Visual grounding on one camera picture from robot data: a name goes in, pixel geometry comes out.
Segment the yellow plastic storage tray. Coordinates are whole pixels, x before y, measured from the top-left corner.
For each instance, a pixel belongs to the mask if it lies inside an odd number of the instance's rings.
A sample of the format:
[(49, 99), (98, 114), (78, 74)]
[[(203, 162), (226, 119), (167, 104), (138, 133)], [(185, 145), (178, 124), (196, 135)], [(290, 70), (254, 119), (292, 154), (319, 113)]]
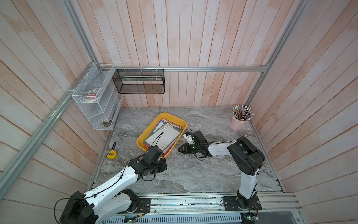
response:
[(187, 123), (169, 113), (161, 113), (137, 138), (137, 146), (147, 151), (151, 146), (158, 146), (166, 158), (184, 134)]

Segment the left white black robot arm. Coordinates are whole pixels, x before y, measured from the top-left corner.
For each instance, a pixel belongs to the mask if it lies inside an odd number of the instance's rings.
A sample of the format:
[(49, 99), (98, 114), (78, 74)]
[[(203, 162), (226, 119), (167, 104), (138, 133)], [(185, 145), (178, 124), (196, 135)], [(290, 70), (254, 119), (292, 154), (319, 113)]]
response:
[(142, 155), (130, 159), (125, 167), (110, 180), (85, 193), (79, 191), (67, 198), (59, 224), (100, 224), (118, 213), (145, 215), (148, 209), (129, 186), (147, 175), (155, 176), (167, 168), (163, 152), (151, 146)]

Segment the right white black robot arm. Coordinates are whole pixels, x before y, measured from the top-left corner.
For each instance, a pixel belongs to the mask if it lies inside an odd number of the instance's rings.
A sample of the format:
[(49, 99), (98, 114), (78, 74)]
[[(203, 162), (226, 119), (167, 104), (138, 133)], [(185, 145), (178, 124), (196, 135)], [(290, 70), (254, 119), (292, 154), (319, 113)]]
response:
[(178, 151), (195, 155), (198, 160), (213, 156), (231, 156), (241, 171), (241, 183), (237, 196), (223, 197), (226, 211), (259, 211), (262, 209), (257, 196), (258, 175), (265, 161), (264, 154), (246, 137), (234, 141), (208, 142), (201, 131), (186, 132), (187, 143)]

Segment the pink pencil cup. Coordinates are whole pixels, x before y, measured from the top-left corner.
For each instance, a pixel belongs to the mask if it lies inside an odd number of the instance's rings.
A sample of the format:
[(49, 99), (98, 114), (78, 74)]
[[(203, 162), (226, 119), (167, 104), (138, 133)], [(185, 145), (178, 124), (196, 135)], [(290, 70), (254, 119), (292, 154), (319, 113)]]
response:
[(246, 124), (245, 120), (239, 120), (235, 116), (233, 116), (230, 122), (230, 127), (233, 130), (240, 131), (245, 124)]

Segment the yellow tape measure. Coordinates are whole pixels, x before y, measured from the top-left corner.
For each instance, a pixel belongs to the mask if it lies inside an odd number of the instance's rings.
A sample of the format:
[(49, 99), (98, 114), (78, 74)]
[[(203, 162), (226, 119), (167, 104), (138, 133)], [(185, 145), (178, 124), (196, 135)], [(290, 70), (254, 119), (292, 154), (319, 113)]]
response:
[(109, 153), (107, 154), (106, 158), (110, 160), (114, 160), (117, 157), (117, 151), (116, 151), (116, 142), (113, 143), (113, 146)]

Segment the bundle of pencils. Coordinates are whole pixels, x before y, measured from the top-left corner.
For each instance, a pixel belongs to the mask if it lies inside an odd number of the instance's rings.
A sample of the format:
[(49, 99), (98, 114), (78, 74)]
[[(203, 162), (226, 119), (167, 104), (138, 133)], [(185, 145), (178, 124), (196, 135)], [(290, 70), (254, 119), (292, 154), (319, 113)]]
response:
[(255, 115), (253, 110), (247, 105), (236, 105), (233, 109), (234, 118), (240, 121), (252, 120)]

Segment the tape roll on shelf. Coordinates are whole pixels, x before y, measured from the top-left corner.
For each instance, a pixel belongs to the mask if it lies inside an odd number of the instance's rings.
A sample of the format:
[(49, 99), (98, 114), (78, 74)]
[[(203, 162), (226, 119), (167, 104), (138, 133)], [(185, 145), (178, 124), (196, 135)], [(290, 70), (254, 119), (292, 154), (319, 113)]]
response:
[(83, 98), (85, 102), (95, 102), (100, 100), (101, 93), (99, 89), (88, 90), (83, 94)]

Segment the black mesh wall basket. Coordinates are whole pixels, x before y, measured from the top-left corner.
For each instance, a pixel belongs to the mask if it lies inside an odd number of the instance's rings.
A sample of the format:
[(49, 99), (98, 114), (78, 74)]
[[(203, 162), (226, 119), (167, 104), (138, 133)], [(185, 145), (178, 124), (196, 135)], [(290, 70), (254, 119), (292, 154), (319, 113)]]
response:
[(120, 94), (164, 94), (162, 69), (116, 69), (112, 80)]

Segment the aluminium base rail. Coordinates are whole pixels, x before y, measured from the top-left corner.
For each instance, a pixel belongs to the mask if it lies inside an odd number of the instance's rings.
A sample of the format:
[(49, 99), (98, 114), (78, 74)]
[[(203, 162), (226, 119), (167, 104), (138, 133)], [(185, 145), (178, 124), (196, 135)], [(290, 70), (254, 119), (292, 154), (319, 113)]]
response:
[(301, 211), (294, 194), (259, 192), (248, 206), (239, 204), (235, 193), (157, 193), (137, 194), (122, 192), (104, 200), (104, 194), (86, 196), (85, 201), (94, 207), (100, 218), (110, 218), (123, 213), (129, 206), (141, 208), (147, 215), (182, 215), (211, 213), (263, 213)]

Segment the horizontal aluminium frame bar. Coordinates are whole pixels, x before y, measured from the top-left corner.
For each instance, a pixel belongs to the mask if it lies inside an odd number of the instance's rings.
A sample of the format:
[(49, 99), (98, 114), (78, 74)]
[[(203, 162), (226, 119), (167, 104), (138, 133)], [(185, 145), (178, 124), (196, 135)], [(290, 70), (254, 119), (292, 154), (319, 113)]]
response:
[(99, 64), (99, 68), (114, 69), (139, 69), (159, 70), (166, 72), (265, 72), (268, 67), (262, 65), (253, 66), (114, 66), (112, 64)]

